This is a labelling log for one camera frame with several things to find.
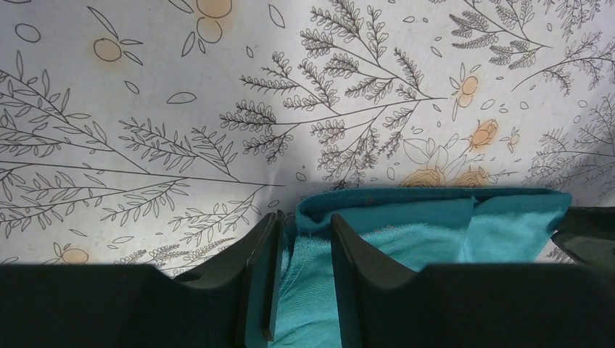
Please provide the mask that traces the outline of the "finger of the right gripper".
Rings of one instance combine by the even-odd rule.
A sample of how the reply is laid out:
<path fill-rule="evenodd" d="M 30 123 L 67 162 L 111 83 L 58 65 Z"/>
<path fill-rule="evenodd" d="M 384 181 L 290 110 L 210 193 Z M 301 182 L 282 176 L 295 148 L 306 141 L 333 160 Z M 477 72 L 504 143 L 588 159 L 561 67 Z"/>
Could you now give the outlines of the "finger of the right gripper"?
<path fill-rule="evenodd" d="M 614 282 L 613 207 L 570 207 L 551 240 L 575 263 Z"/>

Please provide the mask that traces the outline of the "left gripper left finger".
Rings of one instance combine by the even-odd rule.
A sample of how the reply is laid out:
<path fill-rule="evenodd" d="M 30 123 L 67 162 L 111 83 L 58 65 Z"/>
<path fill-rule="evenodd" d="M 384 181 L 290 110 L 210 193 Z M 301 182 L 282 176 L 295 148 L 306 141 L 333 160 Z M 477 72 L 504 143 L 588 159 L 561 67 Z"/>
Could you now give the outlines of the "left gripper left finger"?
<path fill-rule="evenodd" d="M 170 278 L 151 265 L 2 265 L 3 347 L 266 347 L 282 214 Z"/>

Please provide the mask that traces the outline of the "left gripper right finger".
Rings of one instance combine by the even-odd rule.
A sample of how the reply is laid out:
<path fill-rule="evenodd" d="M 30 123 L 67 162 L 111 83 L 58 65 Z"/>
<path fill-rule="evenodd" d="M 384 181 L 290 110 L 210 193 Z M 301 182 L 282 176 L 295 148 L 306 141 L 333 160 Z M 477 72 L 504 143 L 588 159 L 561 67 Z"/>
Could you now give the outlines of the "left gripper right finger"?
<path fill-rule="evenodd" d="M 344 347 L 612 347 L 614 285 L 574 264 L 435 264 L 415 272 L 331 219 Z"/>

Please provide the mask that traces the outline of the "teal cloth napkin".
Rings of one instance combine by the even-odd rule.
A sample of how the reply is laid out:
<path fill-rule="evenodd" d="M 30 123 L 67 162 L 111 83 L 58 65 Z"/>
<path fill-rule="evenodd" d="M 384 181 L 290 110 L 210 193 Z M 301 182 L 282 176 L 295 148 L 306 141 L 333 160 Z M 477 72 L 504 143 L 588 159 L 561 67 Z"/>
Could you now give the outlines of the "teal cloth napkin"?
<path fill-rule="evenodd" d="M 285 229 L 274 347 L 340 347 L 331 217 L 414 271 L 533 262 L 572 203 L 542 188 L 363 188 L 304 199 Z"/>

